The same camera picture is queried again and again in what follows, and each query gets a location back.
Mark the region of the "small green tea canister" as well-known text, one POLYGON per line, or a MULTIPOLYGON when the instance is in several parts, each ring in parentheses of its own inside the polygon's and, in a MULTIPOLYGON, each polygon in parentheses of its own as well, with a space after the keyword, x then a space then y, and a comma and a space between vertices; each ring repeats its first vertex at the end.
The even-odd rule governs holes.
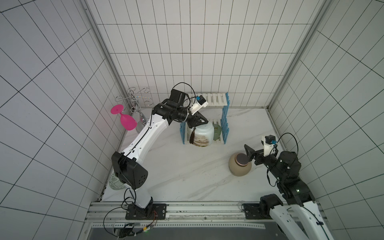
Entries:
POLYGON ((219 140, 221 138, 222 128, 218 124, 213 124, 213 127, 214 127, 214 137, 213 137, 213 140, 217 141, 217 140, 219 140))

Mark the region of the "pale blue tasselled tea canister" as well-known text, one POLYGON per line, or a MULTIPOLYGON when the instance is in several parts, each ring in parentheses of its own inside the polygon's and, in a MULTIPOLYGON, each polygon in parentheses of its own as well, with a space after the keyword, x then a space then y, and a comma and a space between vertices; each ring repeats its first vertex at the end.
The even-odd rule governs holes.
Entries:
POLYGON ((197 147, 208 147, 214 142, 215 129, 212 122, 188 128, 188 140, 197 147))

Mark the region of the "brown clay tea canister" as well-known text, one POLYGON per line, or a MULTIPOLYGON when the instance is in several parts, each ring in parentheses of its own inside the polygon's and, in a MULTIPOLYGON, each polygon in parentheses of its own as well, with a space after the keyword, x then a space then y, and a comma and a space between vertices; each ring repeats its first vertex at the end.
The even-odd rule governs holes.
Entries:
POLYGON ((247 175, 252 169, 252 163, 246 154, 235 153, 229 159, 229 170, 236 177, 247 175))

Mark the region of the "blue white slatted shelf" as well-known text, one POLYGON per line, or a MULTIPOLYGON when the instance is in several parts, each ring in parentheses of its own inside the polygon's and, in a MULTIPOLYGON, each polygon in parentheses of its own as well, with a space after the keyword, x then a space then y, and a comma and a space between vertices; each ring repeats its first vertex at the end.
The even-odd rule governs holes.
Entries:
POLYGON ((230 106, 229 93, 199 93, 198 96, 203 95, 208 102, 208 112, 204 113, 203 109, 200 109, 209 122, 218 124, 222 128, 221 138, 214 141, 213 144, 226 144, 229 135, 229 124, 228 124, 228 111, 230 106))

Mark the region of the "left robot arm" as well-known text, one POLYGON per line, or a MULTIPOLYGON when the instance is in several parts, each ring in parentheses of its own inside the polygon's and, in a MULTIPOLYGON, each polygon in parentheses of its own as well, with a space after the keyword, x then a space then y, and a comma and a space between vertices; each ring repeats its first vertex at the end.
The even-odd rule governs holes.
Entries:
POLYGON ((143 162, 156 139, 172 122, 187 123, 189 128, 209 123, 199 113, 201 108, 208 105, 207 100, 202 95, 194 96, 194 104, 185 107, 187 96, 179 90, 171 90, 169 99, 154 106, 150 120, 135 140, 121 153, 112 155, 115 176, 135 193, 128 212, 138 218, 150 218, 153 214, 153 198, 145 187, 148 171, 143 167, 143 162))

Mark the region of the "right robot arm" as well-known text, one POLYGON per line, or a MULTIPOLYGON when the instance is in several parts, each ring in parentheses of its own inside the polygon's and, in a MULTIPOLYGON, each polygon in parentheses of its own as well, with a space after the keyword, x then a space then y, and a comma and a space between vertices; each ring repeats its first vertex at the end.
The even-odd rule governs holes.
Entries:
POLYGON ((266 195, 260 198, 259 213, 274 220, 289 240, 333 240, 319 206, 309 187, 299 178, 301 163, 295 152, 276 154, 276 145, 265 145, 255 151, 244 145, 246 155, 256 165, 264 165, 276 178, 276 186, 289 205, 280 198, 266 195))

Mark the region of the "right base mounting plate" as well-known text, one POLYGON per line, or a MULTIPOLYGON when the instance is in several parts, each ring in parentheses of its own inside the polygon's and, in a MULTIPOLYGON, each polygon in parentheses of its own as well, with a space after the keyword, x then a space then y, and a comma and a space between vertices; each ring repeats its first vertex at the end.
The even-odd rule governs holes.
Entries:
POLYGON ((244 203, 242 211, 245 213, 246 220, 266 220, 271 219, 267 214, 266 207, 259 203, 244 203))

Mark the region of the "base mounting plate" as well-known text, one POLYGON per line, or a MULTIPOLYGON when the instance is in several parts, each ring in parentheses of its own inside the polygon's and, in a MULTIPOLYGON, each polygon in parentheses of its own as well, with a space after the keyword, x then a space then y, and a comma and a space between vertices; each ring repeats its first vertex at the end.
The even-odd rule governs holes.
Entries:
POLYGON ((245 213, 246 220, 266 220, 271 219, 267 214, 266 207, 259 203, 244 203, 242 211, 245 213))
POLYGON ((126 213, 126 220, 164 220, 167 213, 167 204, 150 203, 145 209, 138 206, 129 207, 126 213))

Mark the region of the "chrome cup holder stand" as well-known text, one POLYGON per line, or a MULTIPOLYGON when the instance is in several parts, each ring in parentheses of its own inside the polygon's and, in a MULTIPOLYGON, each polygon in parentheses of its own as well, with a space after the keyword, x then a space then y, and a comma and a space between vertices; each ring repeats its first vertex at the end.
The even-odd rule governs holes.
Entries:
POLYGON ((138 120, 138 125, 136 127, 136 132, 138 134, 141 132, 141 130, 145 127, 145 125, 148 122, 147 117, 142 112, 142 107, 140 105, 140 101, 143 101, 144 107, 151 107, 154 105, 154 101, 152 98, 140 96, 139 94, 142 94, 142 93, 148 94, 150 92, 151 92, 151 90, 148 87, 142 88, 139 91, 136 91, 135 87, 130 87, 130 88, 128 88, 128 96, 127 97, 124 97, 124 96, 116 96, 115 97, 115 102, 117 102, 117 103, 123 102, 123 101, 128 102, 129 113, 132 117, 135 114, 138 114, 139 120, 138 120))

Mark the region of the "pink plastic goblet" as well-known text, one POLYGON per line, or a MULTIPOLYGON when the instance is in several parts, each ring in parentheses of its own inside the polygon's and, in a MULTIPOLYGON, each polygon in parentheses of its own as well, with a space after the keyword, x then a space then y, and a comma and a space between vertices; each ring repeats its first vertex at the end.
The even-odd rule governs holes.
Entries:
POLYGON ((137 121, 132 116, 124 114, 123 111, 123 105, 115 105, 111 109, 111 114, 120 116, 120 122, 127 131, 134 130, 138 125, 137 121))

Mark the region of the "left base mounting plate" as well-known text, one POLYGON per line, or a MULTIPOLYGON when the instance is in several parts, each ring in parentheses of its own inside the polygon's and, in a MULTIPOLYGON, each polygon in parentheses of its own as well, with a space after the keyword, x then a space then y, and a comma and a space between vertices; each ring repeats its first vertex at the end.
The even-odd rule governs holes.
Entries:
POLYGON ((129 207, 126 213, 126 220, 164 220, 167 213, 167 204, 150 203, 145 209, 138 206, 129 207))

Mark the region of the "patterned ceramic plate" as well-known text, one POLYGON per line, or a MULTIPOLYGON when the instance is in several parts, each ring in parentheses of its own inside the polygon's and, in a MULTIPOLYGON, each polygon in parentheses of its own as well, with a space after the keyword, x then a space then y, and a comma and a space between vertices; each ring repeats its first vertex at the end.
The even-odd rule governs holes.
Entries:
POLYGON ((124 183, 120 181, 118 177, 114 173, 112 173, 109 177, 108 181, 109 187, 114 191, 124 190, 126 189, 126 186, 124 183))

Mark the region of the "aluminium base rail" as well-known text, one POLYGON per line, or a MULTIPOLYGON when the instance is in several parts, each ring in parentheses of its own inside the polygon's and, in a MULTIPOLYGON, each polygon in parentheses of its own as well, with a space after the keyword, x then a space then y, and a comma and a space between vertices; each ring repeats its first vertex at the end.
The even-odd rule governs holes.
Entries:
POLYGON ((143 228, 191 228, 191 227, 243 227, 264 229, 266 220, 246 220, 242 204, 258 202, 156 202, 167 204, 164 220, 126 220, 127 206, 119 202, 92 203, 85 222, 89 227, 118 229, 125 225, 143 228))

